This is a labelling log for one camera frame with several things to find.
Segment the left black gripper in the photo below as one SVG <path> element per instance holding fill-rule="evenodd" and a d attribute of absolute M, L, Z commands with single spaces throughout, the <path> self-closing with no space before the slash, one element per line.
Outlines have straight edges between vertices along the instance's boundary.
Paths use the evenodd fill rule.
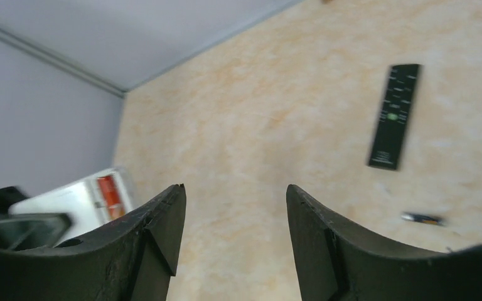
<path fill-rule="evenodd" d="M 27 198 L 16 186 L 0 189 L 0 300 L 166 299 L 185 224 L 183 185 L 62 243 L 67 214 L 9 212 Z"/>

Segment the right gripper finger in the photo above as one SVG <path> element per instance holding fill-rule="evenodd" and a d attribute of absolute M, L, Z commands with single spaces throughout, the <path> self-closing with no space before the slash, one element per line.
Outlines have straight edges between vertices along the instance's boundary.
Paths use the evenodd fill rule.
<path fill-rule="evenodd" d="M 482 245 L 449 253 L 392 240 L 287 188 L 303 300 L 482 300 Z"/>

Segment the white remote control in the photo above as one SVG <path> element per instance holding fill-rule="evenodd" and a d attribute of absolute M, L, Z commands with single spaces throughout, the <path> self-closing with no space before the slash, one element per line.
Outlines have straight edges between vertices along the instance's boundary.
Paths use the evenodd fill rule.
<path fill-rule="evenodd" d="M 135 182 L 123 167 L 96 172 L 70 184 L 53 189 L 11 206 L 11 214 L 65 213 L 72 226 L 58 243 L 92 231 L 111 220 L 105 207 L 97 178 L 112 175 L 115 179 L 126 213 L 138 207 Z"/>

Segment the black remote control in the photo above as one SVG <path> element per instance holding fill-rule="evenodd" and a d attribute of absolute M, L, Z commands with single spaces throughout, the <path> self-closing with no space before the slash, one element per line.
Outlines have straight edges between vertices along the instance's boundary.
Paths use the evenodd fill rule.
<path fill-rule="evenodd" d="M 391 171 L 399 168 L 421 69 L 416 63 L 390 67 L 368 166 Z"/>

